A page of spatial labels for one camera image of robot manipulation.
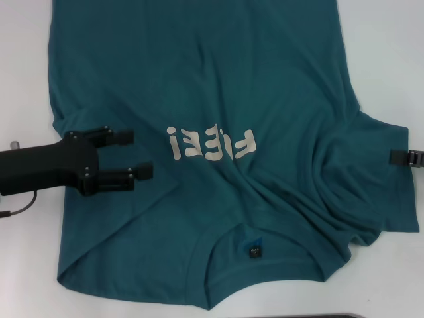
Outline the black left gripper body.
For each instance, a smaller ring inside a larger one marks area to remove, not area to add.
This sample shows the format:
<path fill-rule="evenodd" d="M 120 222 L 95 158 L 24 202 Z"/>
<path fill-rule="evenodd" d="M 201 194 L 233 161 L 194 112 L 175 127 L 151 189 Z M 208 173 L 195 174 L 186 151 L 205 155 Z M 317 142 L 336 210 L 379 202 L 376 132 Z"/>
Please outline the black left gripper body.
<path fill-rule="evenodd" d="M 99 170 L 97 150 L 80 133 L 46 145 L 1 152 L 1 195 L 67 186 L 92 195 Z"/>

